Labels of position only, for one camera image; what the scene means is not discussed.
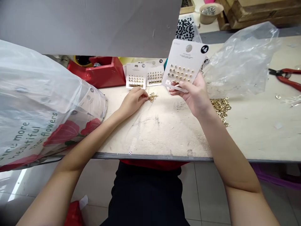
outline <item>hand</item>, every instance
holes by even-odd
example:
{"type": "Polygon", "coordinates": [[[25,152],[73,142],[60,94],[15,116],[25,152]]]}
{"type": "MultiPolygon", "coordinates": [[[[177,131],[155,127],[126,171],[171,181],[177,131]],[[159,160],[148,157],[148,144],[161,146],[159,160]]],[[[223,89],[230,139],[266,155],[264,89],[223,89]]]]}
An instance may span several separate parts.
{"type": "Polygon", "coordinates": [[[201,113],[206,109],[212,107],[202,73],[198,73],[193,84],[180,81],[179,87],[186,89],[188,93],[171,88],[169,89],[170,94],[172,96],[181,96],[196,118],[200,117],[201,113]]]}
{"type": "Polygon", "coordinates": [[[148,100],[148,94],[144,89],[140,87],[134,87],[125,96],[118,112],[124,117],[124,119],[134,114],[141,105],[148,100]]]}

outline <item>tiled floor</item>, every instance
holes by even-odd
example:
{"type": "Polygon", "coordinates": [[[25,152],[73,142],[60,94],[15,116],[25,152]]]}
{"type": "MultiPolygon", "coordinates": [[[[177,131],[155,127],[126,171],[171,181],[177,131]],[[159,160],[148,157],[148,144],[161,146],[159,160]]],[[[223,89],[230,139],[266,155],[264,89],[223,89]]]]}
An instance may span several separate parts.
{"type": "MultiPolygon", "coordinates": [[[[88,196],[89,203],[82,210],[86,226],[98,226],[106,219],[118,163],[118,160],[90,160],[84,169],[72,200],[88,196]]],[[[16,224],[56,165],[52,163],[0,173],[1,225],[16,224]]],[[[225,190],[214,163],[189,163],[182,167],[180,179],[185,216],[191,226],[230,224],[225,190]]],[[[280,224],[301,226],[301,192],[263,181],[261,185],[280,224]]]]}

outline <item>white plastic bag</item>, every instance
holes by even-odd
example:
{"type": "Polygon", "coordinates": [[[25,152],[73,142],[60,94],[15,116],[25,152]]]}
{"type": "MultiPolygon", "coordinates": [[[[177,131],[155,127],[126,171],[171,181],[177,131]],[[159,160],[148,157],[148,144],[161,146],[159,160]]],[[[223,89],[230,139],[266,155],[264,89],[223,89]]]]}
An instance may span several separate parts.
{"type": "Polygon", "coordinates": [[[281,42],[270,22],[253,25],[232,35],[204,64],[210,98],[258,94],[265,90],[268,66],[281,42]]]}
{"type": "Polygon", "coordinates": [[[72,148],[102,122],[106,97],[59,63],[0,40],[0,171],[72,148]]]}

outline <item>red pliers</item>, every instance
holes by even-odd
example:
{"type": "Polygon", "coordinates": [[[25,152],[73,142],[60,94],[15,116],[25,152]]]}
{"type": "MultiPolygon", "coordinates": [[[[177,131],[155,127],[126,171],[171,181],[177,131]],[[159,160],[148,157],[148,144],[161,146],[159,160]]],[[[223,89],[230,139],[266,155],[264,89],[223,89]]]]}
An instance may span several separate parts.
{"type": "Polygon", "coordinates": [[[292,74],[301,74],[301,70],[293,70],[293,69],[285,68],[285,69],[276,71],[276,70],[269,68],[269,73],[271,75],[276,75],[277,79],[280,82],[290,85],[291,87],[294,87],[296,90],[299,90],[301,92],[301,84],[289,80],[289,78],[291,77],[292,74]]]}

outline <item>pile of gold rings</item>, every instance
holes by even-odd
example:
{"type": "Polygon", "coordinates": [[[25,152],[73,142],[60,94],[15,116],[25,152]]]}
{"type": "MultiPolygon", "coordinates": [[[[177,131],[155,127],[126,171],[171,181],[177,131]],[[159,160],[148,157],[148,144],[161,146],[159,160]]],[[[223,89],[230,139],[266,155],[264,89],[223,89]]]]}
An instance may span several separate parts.
{"type": "Polygon", "coordinates": [[[227,127],[229,124],[226,122],[227,118],[227,111],[231,109],[229,102],[229,97],[222,98],[222,99],[210,99],[214,109],[216,110],[217,114],[219,115],[220,119],[224,123],[224,126],[227,127]]]}
{"type": "Polygon", "coordinates": [[[151,93],[149,96],[148,96],[148,100],[150,100],[151,102],[154,102],[154,100],[156,99],[158,95],[155,95],[155,93],[151,93]]]}

